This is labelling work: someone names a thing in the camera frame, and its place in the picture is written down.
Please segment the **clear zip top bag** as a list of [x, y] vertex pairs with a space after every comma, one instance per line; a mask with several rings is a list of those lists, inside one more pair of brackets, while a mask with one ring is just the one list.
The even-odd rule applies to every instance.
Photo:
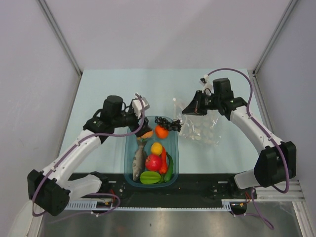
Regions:
[[181, 123], [179, 135], [197, 144], [218, 145], [221, 135], [218, 133], [219, 116], [216, 112], [208, 112], [205, 116], [183, 115], [185, 104], [173, 98], [173, 118]]

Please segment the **grey toy fish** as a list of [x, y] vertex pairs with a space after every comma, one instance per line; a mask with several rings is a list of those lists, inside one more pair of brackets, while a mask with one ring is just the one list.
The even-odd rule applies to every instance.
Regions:
[[137, 139], [138, 149], [135, 152], [133, 163], [132, 163], [132, 179], [137, 181], [140, 178], [141, 173], [145, 170], [145, 162], [148, 157], [144, 150], [147, 144], [147, 139]]

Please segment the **dark grape bunch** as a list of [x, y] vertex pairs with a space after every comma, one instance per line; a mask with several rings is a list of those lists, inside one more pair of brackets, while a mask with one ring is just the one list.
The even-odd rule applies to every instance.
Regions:
[[182, 124], [179, 119], [168, 120], [165, 117], [155, 117], [155, 123], [167, 131], [180, 132]]

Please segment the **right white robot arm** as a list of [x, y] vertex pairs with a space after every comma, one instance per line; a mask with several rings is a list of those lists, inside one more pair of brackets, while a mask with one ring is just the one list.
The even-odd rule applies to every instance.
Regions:
[[197, 90], [182, 114], [205, 116], [209, 110], [217, 110], [220, 115], [236, 125], [255, 147], [259, 157], [252, 170], [236, 174], [229, 179], [228, 193], [239, 198], [252, 187], [275, 187], [280, 182], [288, 182], [297, 173], [297, 148], [293, 142], [284, 142], [275, 136], [250, 112], [248, 103], [235, 97], [228, 78], [215, 79], [209, 83], [201, 78], [202, 90]]

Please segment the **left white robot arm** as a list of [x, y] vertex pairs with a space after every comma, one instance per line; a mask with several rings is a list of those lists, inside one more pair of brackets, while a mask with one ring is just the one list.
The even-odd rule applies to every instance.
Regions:
[[146, 98], [139, 94], [127, 106], [116, 95], [108, 96], [103, 107], [87, 120], [73, 144], [41, 171], [32, 170], [27, 176], [28, 195], [33, 205], [43, 213], [57, 216], [72, 200], [84, 196], [111, 196], [109, 179], [97, 172], [71, 181], [69, 178], [85, 158], [100, 147], [108, 137], [117, 137], [115, 129], [129, 128], [121, 137], [144, 136], [152, 131], [145, 116], [150, 107]]

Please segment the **peach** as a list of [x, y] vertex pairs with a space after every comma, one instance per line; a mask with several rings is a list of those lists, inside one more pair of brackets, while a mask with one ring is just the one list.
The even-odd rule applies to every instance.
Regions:
[[149, 138], [151, 138], [153, 135], [154, 135], [154, 132], [153, 132], [153, 131], [149, 131], [149, 132], [145, 133], [144, 135], [140, 136], [139, 138], [140, 138], [140, 139], [149, 139]]

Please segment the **orange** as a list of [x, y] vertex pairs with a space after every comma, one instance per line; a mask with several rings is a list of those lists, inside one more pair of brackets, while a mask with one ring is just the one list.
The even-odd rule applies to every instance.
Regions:
[[165, 128], [157, 125], [155, 127], [155, 134], [156, 134], [157, 138], [159, 138], [159, 139], [166, 139], [169, 135], [169, 132]]

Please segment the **blue transparent plastic bin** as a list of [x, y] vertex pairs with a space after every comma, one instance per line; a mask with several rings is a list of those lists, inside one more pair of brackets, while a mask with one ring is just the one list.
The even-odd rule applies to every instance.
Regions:
[[124, 176], [139, 188], [160, 188], [175, 182], [179, 173], [180, 122], [168, 117], [148, 117], [151, 137], [127, 137]]

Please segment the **red apple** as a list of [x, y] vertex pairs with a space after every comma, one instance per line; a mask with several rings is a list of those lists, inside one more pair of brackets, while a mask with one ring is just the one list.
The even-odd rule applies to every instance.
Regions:
[[159, 171], [161, 166], [162, 166], [161, 157], [154, 154], [150, 154], [145, 161], [145, 167], [149, 171]]

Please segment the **green star fruit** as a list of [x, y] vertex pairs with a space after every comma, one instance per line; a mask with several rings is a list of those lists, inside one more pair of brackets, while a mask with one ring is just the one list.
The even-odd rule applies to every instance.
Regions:
[[161, 175], [155, 171], [144, 171], [140, 175], [142, 184], [156, 184], [161, 180]]

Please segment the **red chili pepper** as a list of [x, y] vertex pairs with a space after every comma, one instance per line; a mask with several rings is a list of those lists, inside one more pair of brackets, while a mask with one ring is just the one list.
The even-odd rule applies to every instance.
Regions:
[[167, 166], [167, 162], [166, 162], [166, 150], [165, 150], [164, 147], [162, 148], [162, 152], [161, 152], [160, 157], [161, 157], [161, 162], [162, 163], [161, 163], [161, 167], [159, 169], [159, 173], [160, 174], [165, 174], [167, 172], [168, 166]]

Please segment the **green cucumber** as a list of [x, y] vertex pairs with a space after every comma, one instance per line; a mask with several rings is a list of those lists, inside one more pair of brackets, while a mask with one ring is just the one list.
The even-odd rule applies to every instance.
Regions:
[[174, 162], [173, 162], [173, 159], [169, 153], [166, 153], [166, 156], [168, 158], [169, 163], [168, 163], [167, 171], [164, 174], [164, 181], [169, 182], [171, 180], [171, 177], [172, 177]]

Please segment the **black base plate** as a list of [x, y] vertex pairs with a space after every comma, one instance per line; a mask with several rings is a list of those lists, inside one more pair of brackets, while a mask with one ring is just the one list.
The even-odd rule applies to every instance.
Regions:
[[244, 202], [251, 190], [233, 190], [228, 184], [233, 176], [219, 174], [179, 174], [166, 187], [136, 187], [122, 173], [105, 173], [111, 189], [121, 199], [120, 207], [129, 208], [211, 208], [220, 207], [222, 200]]

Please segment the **left aluminium frame post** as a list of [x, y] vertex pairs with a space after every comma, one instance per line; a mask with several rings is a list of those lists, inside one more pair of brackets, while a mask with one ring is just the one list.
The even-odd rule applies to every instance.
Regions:
[[82, 77], [82, 70], [79, 68], [79, 64], [63, 34], [63, 32], [61, 31], [61, 28], [53, 14], [53, 12], [51, 11], [49, 5], [47, 4], [47, 1], [45, 0], [37, 0], [36, 1], [37, 4], [39, 5], [39, 8], [41, 9], [44, 17], [46, 18], [50, 28], [52, 29], [55, 37], [57, 38], [61, 48], [63, 49], [66, 57], [68, 58], [69, 62], [71, 63], [73, 69], [75, 70], [77, 76], [79, 78]]

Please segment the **aluminium frame post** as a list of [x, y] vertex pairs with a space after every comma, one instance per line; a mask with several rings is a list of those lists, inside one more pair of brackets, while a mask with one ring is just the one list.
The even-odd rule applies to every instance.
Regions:
[[252, 73], [256, 76], [260, 69], [262, 68], [264, 62], [266, 61], [268, 55], [270, 54], [273, 46], [277, 42], [278, 38], [280, 37], [285, 25], [287, 24], [288, 20], [290, 19], [292, 13], [294, 12], [295, 8], [297, 7], [300, 0], [290, 0], [287, 7], [285, 8], [280, 20], [278, 21], [267, 45], [265, 46], [261, 56], [259, 57], [258, 62], [256, 63]]
[[73, 69], [75, 70], [77, 76], [79, 78], [82, 77], [82, 70], [79, 68], [79, 64], [63, 34], [63, 32], [61, 31], [61, 28], [53, 14], [53, 12], [51, 11], [49, 5], [47, 4], [47, 1], [45, 0], [37, 0], [36, 1], [37, 4], [39, 5], [39, 8], [41, 9], [44, 17], [46, 18], [50, 28], [52, 29], [55, 37], [57, 38], [61, 48], [63, 49], [66, 57], [68, 58], [69, 62], [71, 63]]

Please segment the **right aluminium frame post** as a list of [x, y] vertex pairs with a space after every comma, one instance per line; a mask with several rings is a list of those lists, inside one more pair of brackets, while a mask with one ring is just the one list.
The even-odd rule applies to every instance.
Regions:
[[290, 0], [287, 7], [285, 8], [280, 20], [278, 21], [267, 45], [265, 46], [261, 56], [259, 57], [258, 62], [256, 63], [252, 73], [256, 76], [260, 69], [262, 68], [264, 62], [266, 61], [268, 55], [270, 54], [273, 46], [277, 42], [278, 38], [280, 37], [285, 25], [287, 24], [288, 20], [290, 19], [292, 13], [294, 12], [295, 8], [297, 7], [300, 0]]

